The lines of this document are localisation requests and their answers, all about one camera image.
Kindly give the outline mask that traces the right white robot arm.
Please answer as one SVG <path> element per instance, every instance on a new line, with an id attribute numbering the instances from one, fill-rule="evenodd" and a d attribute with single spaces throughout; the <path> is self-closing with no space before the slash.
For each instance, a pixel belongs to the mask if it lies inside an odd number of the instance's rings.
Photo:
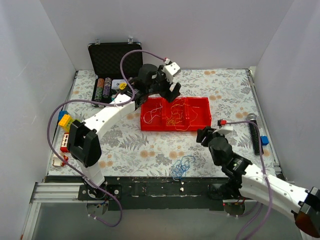
<path id="1" fill-rule="evenodd" d="M 306 189 L 278 177 L 265 174 L 250 160 L 233 151 L 226 126 L 218 129 L 206 126 L 197 130 L 196 142 L 207 147 L 214 165 L 221 168 L 228 182 L 221 192 L 232 199 L 244 197 L 278 211 L 305 234 L 320 237 L 320 190 Z"/>

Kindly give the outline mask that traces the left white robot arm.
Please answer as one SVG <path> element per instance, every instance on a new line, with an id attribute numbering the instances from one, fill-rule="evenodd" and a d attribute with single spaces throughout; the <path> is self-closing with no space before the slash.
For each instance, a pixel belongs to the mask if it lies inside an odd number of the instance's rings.
<path id="1" fill-rule="evenodd" d="M 78 162 L 84 180 L 90 185 L 89 194 L 95 200 L 106 196 L 105 177 L 100 167 L 101 139 L 119 120 L 138 109 L 149 96 L 159 94 L 171 103 L 180 95 L 181 85 L 173 84 L 181 68 L 176 62 L 155 66 L 143 64 L 138 75 L 120 90 L 110 106 L 94 116 L 74 121 L 69 130 L 67 149 Z"/>

